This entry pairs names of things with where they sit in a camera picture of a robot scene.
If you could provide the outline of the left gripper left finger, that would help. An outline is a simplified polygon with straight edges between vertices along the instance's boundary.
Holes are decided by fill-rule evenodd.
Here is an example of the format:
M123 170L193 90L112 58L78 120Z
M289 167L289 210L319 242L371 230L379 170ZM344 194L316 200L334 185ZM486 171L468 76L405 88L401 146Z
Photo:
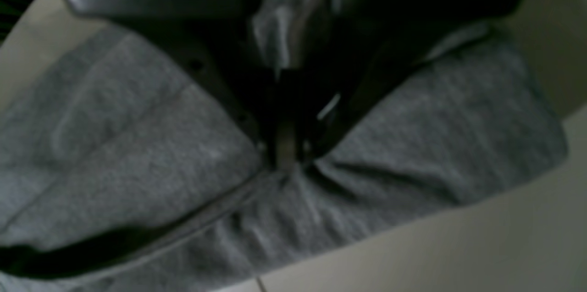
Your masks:
M218 102L269 165L277 165L270 69L252 16L261 0L66 0L75 14L144 37Z

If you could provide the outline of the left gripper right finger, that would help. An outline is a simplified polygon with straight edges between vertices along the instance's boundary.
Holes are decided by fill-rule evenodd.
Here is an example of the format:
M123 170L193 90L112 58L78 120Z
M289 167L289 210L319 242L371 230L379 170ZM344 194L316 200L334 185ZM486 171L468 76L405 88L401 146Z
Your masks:
M331 150L444 37L521 0L328 0L329 34L296 88L296 158Z

